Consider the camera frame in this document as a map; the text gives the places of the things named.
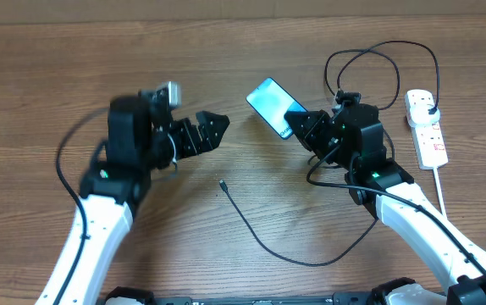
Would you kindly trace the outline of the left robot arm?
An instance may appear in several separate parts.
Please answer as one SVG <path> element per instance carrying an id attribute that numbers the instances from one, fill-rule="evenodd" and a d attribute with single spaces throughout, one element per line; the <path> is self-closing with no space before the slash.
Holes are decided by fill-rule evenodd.
<path id="1" fill-rule="evenodd" d="M 40 304 L 94 304 L 121 242 L 152 185 L 151 172 L 216 149 L 229 117 L 196 113 L 198 123 L 173 119 L 166 97 L 115 97 L 108 137 L 91 156 L 77 191 L 75 217 Z"/>

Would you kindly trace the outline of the Samsung Galaxy smartphone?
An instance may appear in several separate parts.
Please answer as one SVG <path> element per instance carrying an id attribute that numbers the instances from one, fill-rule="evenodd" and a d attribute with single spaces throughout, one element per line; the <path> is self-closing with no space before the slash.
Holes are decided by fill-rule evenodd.
<path id="1" fill-rule="evenodd" d="M 268 123 L 283 139 L 289 139 L 293 131 L 284 115 L 291 112 L 306 112 L 276 80 L 266 78 L 247 97 L 247 103 Z"/>

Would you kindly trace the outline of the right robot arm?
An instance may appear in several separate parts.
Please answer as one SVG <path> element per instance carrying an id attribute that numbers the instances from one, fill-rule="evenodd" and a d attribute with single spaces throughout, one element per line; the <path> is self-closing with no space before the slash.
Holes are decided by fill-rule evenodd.
<path id="1" fill-rule="evenodd" d="M 384 146 L 378 109 L 360 104 L 327 112 L 289 111 L 286 122 L 320 162 L 347 170 L 342 188 L 395 231 L 433 272 L 448 304 L 486 303 L 486 251 L 466 238 L 425 197 Z"/>

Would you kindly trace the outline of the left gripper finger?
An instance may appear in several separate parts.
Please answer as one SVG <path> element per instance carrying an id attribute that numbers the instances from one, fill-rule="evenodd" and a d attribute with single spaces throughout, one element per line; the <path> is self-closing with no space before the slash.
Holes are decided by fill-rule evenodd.
<path id="1" fill-rule="evenodd" d="M 226 124 L 213 122 L 199 124 L 198 131 L 202 139 L 201 150 L 203 152 L 210 152 L 216 149 L 222 141 L 224 132 L 226 131 Z"/>
<path id="2" fill-rule="evenodd" d="M 206 136 L 222 136 L 230 124 L 227 115 L 214 114 L 208 111 L 196 113 L 196 118 L 200 129 Z"/>

